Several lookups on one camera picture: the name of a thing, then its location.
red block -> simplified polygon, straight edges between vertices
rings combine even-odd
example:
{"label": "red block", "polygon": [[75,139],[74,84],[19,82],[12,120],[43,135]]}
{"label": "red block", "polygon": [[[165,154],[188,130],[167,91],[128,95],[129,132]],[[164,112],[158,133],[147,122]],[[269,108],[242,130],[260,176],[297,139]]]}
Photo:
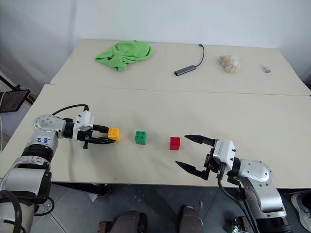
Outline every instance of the red block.
{"label": "red block", "polygon": [[170,150],[179,150],[179,147],[180,147],[180,138],[171,137]]}

white wall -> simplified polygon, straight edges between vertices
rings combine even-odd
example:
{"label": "white wall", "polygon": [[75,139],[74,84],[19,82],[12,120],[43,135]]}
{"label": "white wall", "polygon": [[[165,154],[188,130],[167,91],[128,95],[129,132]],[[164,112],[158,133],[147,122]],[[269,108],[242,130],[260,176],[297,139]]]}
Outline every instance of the white wall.
{"label": "white wall", "polygon": [[310,0],[0,3],[0,69],[19,83],[30,86],[36,81],[35,93],[56,74],[80,38],[280,47],[302,80],[311,75]]}

toy building block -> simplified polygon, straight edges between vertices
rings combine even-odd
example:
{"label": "toy building block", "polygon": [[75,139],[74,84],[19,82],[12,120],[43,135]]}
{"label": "toy building block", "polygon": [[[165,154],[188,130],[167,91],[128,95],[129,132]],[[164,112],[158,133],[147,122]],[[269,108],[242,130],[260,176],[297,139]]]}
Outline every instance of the toy building block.
{"label": "toy building block", "polygon": [[108,138],[120,142],[120,130],[119,129],[109,129]]}
{"label": "toy building block", "polygon": [[170,150],[179,150],[179,147],[180,147],[180,138],[171,137]]}
{"label": "toy building block", "polygon": [[145,131],[136,131],[135,141],[136,144],[146,145],[147,134]]}

table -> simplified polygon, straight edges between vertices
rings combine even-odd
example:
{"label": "table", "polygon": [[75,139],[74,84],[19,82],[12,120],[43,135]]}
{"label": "table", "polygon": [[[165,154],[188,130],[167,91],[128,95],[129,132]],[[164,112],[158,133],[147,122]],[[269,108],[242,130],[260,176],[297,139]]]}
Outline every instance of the table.
{"label": "table", "polygon": [[[311,98],[257,94],[156,91],[45,85],[1,156],[0,175],[21,155],[34,119],[72,104],[86,103],[95,124],[120,128],[121,142],[109,145],[60,139],[52,160],[52,181],[217,186],[182,170],[175,160],[203,169],[210,147],[185,134],[233,140],[237,157],[268,164],[279,188],[310,188]],[[82,109],[61,112],[75,118]],[[147,145],[136,145],[137,130]],[[181,137],[180,151],[169,150]]]}
{"label": "table", "polygon": [[[277,48],[205,45],[203,63],[176,77],[174,71],[200,62],[202,48],[190,44],[150,43],[154,54],[117,72],[95,62],[95,57],[117,41],[81,40],[51,84],[143,90],[311,95]],[[227,74],[218,55],[238,54],[241,69]],[[265,73],[262,65],[269,65]]]}

plastic bag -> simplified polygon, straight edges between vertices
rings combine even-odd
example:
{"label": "plastic bag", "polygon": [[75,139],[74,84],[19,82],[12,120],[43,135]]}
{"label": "plastic bag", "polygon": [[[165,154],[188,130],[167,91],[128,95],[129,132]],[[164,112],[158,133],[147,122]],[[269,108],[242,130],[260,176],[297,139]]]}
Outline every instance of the plastic bag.
{"label": "plastic bag", "polygon": [[233,73],[240,69],[240,57],[235,54],[220,55],[218,56],[218,62],[227,73]]}

